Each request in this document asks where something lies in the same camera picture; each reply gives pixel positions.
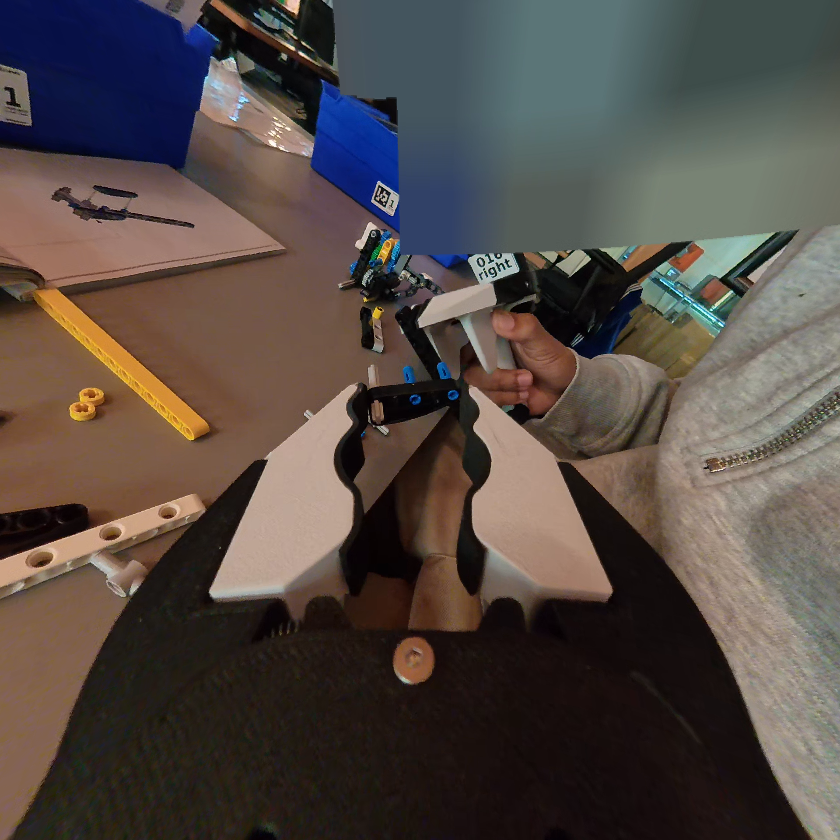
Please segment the grey lego axle connector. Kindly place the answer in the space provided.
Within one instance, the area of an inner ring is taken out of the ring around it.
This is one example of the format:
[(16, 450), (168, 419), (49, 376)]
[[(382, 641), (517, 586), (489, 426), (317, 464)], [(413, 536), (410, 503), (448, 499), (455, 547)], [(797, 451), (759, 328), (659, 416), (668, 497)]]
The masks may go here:
[(92, 554), (89, 562), (105, 575), (110, 591), (122, 598), (131, 597), (137, 592), (149, 573), (142, 563), (121, 559), (108, 551)]

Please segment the blue storage bin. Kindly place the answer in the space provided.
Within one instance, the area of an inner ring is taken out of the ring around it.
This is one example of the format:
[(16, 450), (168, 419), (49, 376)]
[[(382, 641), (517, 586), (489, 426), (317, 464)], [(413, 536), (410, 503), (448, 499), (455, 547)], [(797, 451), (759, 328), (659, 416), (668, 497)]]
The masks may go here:
[(380, 110), (322, 82), (311, 168), (395, 230), (400, 228), (396, 126)]
[(216, 47), (144, 2), (2, 1), (2, 146), (181, 169)]

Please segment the black lego beam blue pins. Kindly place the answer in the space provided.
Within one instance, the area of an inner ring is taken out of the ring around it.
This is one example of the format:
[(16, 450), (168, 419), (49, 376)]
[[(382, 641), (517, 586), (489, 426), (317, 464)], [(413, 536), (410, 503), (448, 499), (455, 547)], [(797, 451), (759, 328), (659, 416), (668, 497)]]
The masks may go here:
[(460, 391), (445, 364), (438, 365), (443, 379), (419, 381), (411, 365), (402, 368), (403, 382), (381, 385), (375, 365), (369, 368), (369, 387), (366, 390), (369, 422), (383, 427), (409, 422), (457, 403)]

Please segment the long yellow lego beam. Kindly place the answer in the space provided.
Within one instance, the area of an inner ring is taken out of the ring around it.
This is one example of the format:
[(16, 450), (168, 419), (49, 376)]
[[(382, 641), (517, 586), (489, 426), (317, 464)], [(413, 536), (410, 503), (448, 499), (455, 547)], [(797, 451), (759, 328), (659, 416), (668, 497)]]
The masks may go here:
[(59, 290), (36, 290), (34, 300), (182, 436), (193, 441), (209, 434), (205, 419)]

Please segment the colourful lego gear assembly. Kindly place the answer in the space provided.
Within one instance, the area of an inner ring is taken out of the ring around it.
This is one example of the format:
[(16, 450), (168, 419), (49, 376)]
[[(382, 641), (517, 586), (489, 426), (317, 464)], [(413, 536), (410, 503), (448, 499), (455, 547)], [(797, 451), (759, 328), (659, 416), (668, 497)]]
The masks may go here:
[(367, 303), (406, 300), (419, 291), (444, 294), (434, 278), (413, 268), (413, 256), (387, 228), (368, 223), (354, 246), (358, 255), (347, 279), (338, 283), (340, 290), (356, 290)]

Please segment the person's right hand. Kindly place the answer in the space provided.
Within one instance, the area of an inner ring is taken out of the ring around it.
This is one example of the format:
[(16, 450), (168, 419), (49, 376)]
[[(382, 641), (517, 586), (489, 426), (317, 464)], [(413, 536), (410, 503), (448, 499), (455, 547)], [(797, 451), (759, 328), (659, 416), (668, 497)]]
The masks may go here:
[(521, 405), (531, 418), (543, 417), (571, 385), (577, 372), (576, 354), (530, 313), (495, 311), (491, 322), (497, 336), (510, 343), (516, 367), (487, 373), (466, 345), (460, 351), (465, 383), (500, 407)]

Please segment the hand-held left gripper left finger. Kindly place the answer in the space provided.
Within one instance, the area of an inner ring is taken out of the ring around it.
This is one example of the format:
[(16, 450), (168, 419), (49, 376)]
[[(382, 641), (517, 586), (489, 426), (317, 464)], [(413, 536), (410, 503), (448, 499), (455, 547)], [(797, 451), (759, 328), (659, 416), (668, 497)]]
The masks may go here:
[(349, 385), (266, 457), (209, 588), (215, 602), (280, 598), (302, 618), (312, 598), (358, 583), (348, 559), (364, 515), (365, 385)]

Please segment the short black lego beam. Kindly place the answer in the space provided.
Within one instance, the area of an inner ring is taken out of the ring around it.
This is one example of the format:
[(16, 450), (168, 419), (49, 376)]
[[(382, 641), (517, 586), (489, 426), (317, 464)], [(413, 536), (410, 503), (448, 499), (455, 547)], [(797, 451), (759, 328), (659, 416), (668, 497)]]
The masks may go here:
[(88, 509), (77, 503), (3, 512), (1, 559), (85, 531), (88, 527)]

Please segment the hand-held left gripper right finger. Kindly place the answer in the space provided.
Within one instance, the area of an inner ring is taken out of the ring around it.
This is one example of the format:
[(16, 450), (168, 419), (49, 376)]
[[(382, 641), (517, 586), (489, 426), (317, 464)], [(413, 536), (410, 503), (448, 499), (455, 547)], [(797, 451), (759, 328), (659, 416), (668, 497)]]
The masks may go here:
[(486, 611), (500, 599), (531, 623), (551, 600), (605, 603), (613, 587), (557, 459), (473, 387), (458, 419), (469, 478), (458, 531), (458, 576)]

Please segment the lego instruction booklet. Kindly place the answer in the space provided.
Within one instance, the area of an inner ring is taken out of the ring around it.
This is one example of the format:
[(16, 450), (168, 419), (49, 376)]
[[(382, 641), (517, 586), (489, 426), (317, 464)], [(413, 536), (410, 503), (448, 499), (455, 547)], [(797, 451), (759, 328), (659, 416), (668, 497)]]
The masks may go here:
[(284, 250), (165, 164), (2, 148), (1, 283), (19, 301)]

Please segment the brown cardboard box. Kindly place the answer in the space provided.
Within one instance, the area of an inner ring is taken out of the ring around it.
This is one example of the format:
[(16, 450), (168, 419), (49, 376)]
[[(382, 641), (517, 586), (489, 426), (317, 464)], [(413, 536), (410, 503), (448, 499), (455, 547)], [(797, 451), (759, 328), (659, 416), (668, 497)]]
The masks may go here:
[(612, 352), (651, 363), (675, 380), (694, 369), (715, 338), (703, 321), (688, 312), (669, 320), (642, 303), (633, 311)]

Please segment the person's right forearm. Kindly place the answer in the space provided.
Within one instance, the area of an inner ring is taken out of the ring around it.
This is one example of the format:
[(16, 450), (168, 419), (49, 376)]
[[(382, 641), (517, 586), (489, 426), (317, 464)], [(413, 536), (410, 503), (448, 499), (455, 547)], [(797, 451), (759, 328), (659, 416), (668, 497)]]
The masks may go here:
[(592, 459), (657, 443), (683, 382), (632, 355), (586, 359), (572, 352), (571, 384), (540, 418), (524, 424), (558, 459)]

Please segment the long black lego beam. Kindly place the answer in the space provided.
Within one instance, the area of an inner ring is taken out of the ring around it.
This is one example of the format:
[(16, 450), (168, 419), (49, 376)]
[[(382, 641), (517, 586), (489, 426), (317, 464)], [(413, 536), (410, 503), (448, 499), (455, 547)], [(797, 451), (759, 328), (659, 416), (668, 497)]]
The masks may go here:
[(420, 316), (425, 312), (431, 301), (432, 299), (429, 298), (422, 303), (398, 309), (395, 313), (395, 321), (403, 336), (410, 343), (425, 372), (429, 374), (432, 380), (440, 381), (444, 379), (438, 370), (438, 367), (442, 364), (448, 378), (457, 382), (459, 380), (459, 361), (456, 362), (455, 367), (447, 365), (439, 356), (425, 331), (418, 326)]

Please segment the white lego beam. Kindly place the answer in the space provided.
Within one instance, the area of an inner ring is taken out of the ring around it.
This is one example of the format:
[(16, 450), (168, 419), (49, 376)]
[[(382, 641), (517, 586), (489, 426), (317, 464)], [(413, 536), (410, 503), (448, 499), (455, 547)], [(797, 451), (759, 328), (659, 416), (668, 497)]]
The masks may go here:
[(115, 554), (174, 531), (199, 519), (205, 510), (193, 494), (7, 557), (1, 562), (1, 597), (89, 564), (94, 553)]

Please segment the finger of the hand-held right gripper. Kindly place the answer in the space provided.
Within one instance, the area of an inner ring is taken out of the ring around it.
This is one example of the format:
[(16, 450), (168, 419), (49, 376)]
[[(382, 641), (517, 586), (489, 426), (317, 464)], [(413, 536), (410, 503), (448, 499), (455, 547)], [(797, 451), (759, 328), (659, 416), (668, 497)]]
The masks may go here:
[(417, 317), (417, 325), (421, 329), (431, 329), (453, 320), (471, 324), (490, 322), (490, 314), (503, 307), (491, 284), (479, 284), (431, 298)]
[(494, 329), (492, 316), (495, 311), (481, 309), (464, 316), (465, 335), (478, 363), (487, 374), (516, 368), (509, 341), (499, 336)]

